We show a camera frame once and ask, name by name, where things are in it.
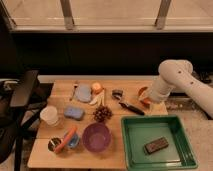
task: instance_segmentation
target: paper cup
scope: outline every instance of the paper cup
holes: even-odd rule
[[[55,106],[47,106],[45,107],[41,113],[40,118],[45,121],[48,125],[56,125],[58,118],[58,111]]]

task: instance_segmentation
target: purple plastic bowl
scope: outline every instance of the purple plastic bowl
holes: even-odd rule
[[[87,150],[101,152],[110,144],[111,134],[103,123],[93,123],[85,128],[82,142]]]

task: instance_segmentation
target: dark wall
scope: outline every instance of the dark wall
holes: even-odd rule
[[[13,34],[24,68],[43,74],[157,74],[166,58],[213,71],[213,33]]]
[[[0,78],[18,76],[22,71],[12,37],[0,15]]]

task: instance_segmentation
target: green plastic tray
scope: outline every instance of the green plastic tray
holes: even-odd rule
[[[121,125],[128,171],[197,168],[191,145],[177,116],[123,117]],[[167,139],[169,146],[147,154],[144,145],[161,137]]]

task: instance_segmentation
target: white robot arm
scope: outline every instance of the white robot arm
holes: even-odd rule
[[[178,87],[213,118],[213,88],[195,79],[192,64],[187,60],[166,60],[159,66],[159,76],[139,100],[148,97],[154,103],[165,101]]]

